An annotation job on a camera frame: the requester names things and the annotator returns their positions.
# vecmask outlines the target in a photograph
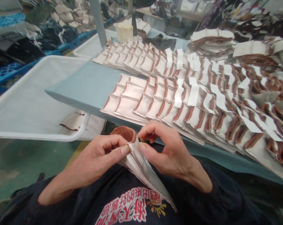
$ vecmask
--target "blue plastic crate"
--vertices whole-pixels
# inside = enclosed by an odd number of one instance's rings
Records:
[[[83,40],[89,39],[93,36],[93,34],[96,34],[97,30],[91,30],[86,33],[80,34],[74,41],[67,44],[61,44],[58,46],[58,49],[55,51],[45,51],[45,55],[62,55],[61,52],[67,48],[70,50],[73,50],[76,48],[76,46],[79,46],[83,43]],[[17,75],[25,75],[40,59],[27,64],[23,65],[17,62],[14,62],[12,64],[9,64],[7,66],[0,68],[0,94],[5,92],[7,90],[6,87],[3,87],[2,84],[7,82],[8,80],[14,78]]]
[[[0,28],[12,26],[24,22],[25,15],[23,13],[16,13],[9,16],[0,17]]]

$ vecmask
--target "brown leather trim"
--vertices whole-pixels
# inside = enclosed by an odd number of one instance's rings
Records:
[[[255,133],[252,138],[245,143],[245,148],[249,149],[255,146],[258,140],[263,136],[263,133]]]
[[[283,122],[283,111],[278,106],[273,106],[272,112]]]
[[[211,122],[212,122],[212,118],[213,118],[214,114],[209,114],[205,123],[205,130],[206,131],[210,131],[210,129],[212,128]]]
[[[123,138],[126,139],[126,141],[134,143],[136,141],[136,133],[133,129],[126,127],[126,126],[120,126],[115,128],[110,135],[118,134],[121,135]]]
[[[171,105],[170,105],[170,107],[169,107],[169,109],[167,110],[167,112],[166,112],[166,115],[165,115],[165,116],[167,116],[167,115],[169,115],[169,114],[170,114],[170,111],[172,110],[172,108],[173,108],[173,104],[171,104]]]
[[[137,110],[138,109],[140,103],[142,102],[142,97],[143,97],[143,95],[141,95],[141,98],[139,99],[139,101],[137,103],[137,106],[133,110]]]
[[[106,103],[105,103],[105,105],[104,105],[104,107],[103,107],[103,108],[105,108],[105,107],[106,107],[106,105],[107,105],[107,103],[109,102],[109,100],[110,100],[110,96],[108,95],[108,99],[107,99],[107,101],[106,101]]]
[[[67,127],[66,125],[64,125],[63,123],[61,123],[61,124],[59,124],[59,125],[65,127],[65,128],[68,129],[68,130],[78,131],[78,129],[71,129],[71,128]]]
[[[245,133],[248,131],[249,129],[247,128],[246,125],[241,125],[241,127],[239,128],[239,130],[236,132],[235,137],[234,137],[234,142],[237,144],[241,143],[242,138],[244,137]]]
[[[192,112],[194,111],[194,108],[195,108],[194,106],[190,106],[188,108],[188,111],[187,111],[187,113],[186,113],[186,115],[184,117],[184,121],[185,122],[187,122],[192,117]]]
[[[163,101],[162,101],[162,104],[161,104],[161,106],[160,106],[160,109],[159,109],[158,113],[156,114],[156,117],[159,117],[159,116],[161,115],[161,113],[163,112],[163,109],[164,109],[164,106],[165,106],[165,105],[166,105],[166,101],[163,100]]]
[[[238,128],[238,126],[241,124],[240,120],[238,117],[235,117],[233,119],[233,123],[232,125],[229,127],[228,131],[226,132],[226,140],[227,141],[231,141],[233,138],[233,134],[236,131],[236,129]]]
[[[181,115],[181,113],[182,113],[183,107],[184,107],[184,103],[181,104],[181,107],[180,107],[180,109],[178,110],[177,115],[175,115],[175,116],[173,117],[173,121],[176,121],[177,119],[179,119],[179,117],[180,117],[180,115]]]

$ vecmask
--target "white plastic bin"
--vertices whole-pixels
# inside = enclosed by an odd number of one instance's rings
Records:
[[[117,38],[117,33],[111,30],[105,30],[106,38]],[[76,57],[92,58],[102,50],[98,33],[80,45],[73,51]]]
[[[0,138],[52,141],[92,140],[105,120],[85,113],[78,132],[59,134],[62,120],[76,111],[45,93],[72,75],[87,58],[46,56],[0,97]]]

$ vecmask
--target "finger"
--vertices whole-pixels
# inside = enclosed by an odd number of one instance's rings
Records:
[[[141,137],[140,140],[142,142],[149,140],[150,142],[154,143],[156,138],[157,138],[156,134],[147,134],[146,137]]]
[[[161,138],[163,142],[172,137],[173,129],[157,121],[150,121],[147,125],[143,126],[137,137],[146,139],[148,134],[155,134]]]
[[[119,134],[113,134],[113,135],[106,135],[103,136],[101,139],[101,147],[104,148],[104,150],[110,150],[113,149],[113,146],[124,146],[128,143],[128,141],[123,138]]]
[[[138,150],[145,156],[145,158],[152,163],[155,167],[162,165],[166,162],[167,155],[158,153],[150,145],[140,142]]]
[[[129,153],[129,146],[121,146],[110,153],[101,157],[102,163],[104,165],[105,171],[112,167],[114,164],[118,163],[125,155]]]

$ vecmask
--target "white tape strip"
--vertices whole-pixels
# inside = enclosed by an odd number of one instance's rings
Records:
[[[238,88],[246,89],[246,87],[249,85],[250,81],[251,81],[251,80],[250,80],[248,77],[246,77],[246,78],[238,85]]]
[[[204,62],[204,69],[203,69],[203,72],[202,72],[203,76],[207,76],[209,66],[210,66],[210,61],[205,61]]]
[[[177,53],[178,53],[178,55],[177,55],[177,67],[176,67],[176,69],[180,70],[180,69],[182,69],[182,66],[183,66],[183,51],[182,51],[182,49],[178,49]]]
[[[217,63],[220,64],[220,65],[225,65],[225,60],[217,61]]]
[[[184,79],[182,79],[182,78],[178,78],[178,79],[177,79],[178,87],[182,87],[183,81],[184,81]]]
[[[265,78],[265,77],[261,78],[260,83],[261,83],[263,86],[266,86],[266,82],[267,82],[267,78]]]
[[[216,62],[212,62],[212,69],[213,72],[215,72],[216,74],[219,74],[219,64]]]
[[[220,91],[219,88],[215,85],[215,84],[210,84],[210,89],[212,91],[212,93],[214,93],[216,95],[216,105],[224,110],[224,111],[228,111],[227,107],[225,105],[226,102],[226,97],[225,95],[223,95]]]
[[[203,106],[208,112],[215,114],[215,112],[209,108],[209,103],[210,103],[211,99],[212,99],[212,95],[207,94],[204,101],[203,101]]]
[[[251,106],[251,108],[253,108],[253,109],[256,109],[256,108],[257,108],[256,103],[253,102],[252,100],[250,100],[250,99],[245,99],[245,101],[249,104],[249,106]]]
[[[228,97],[232,100],[234,95],[231,91],[227,91]]]
[[[177,88],[177,91],[176,91],[176,94],[175,94],[175,102],[174,102],[174,106],[176,108],[180,108],[181,105],[182,105],[181,95],[182,95],[183,91],[184,91],[183,87],[178,87]]]
[[[166,49],[166,59],[167,59],[167,68],[171,68],[173,65],[173,52],[170,48]]]
[[[255,73],[257,74],[257,76],[262,77],[261,72],[260,72],[260,67],[258,66],[252,66],[255,70]]]
[[[256,126],[255,123],[250,121],[247,117],[244,117],[240,111],[240,109],[237,107],[237,111],[241,119],[245,122],[245,125],[252,133],[262,133],[262,131]]]
[[[254,112],[254,119],[255,121],[261,126],[261,128],[263,130],[265,130],[267,132],[267,134],[274,140],[274,141],[282,141],[282,139],[274,132],[274,130],[270,129],[269,126],[266,125],[266,123],[264,123],[259,115]]]
[[[232,74],[232,66],[231,65],[224,65],[224,74],[229,76],[229,85],[233,85],[235,81],[235,77]]]
[[[191,92],[189,94],[187,105],[188,106],[196,106],[200,86],[198,85],[197,80],[194,77],[189,77],[189,84],[191,85]]]
[[[200,71],[201,68],[201,62],[200,58],[198,56],[194,56],[194,71]]]
[[[245,68],[242,67],[241,72],[245,77],[247,77],[247,71],[245,70]]]

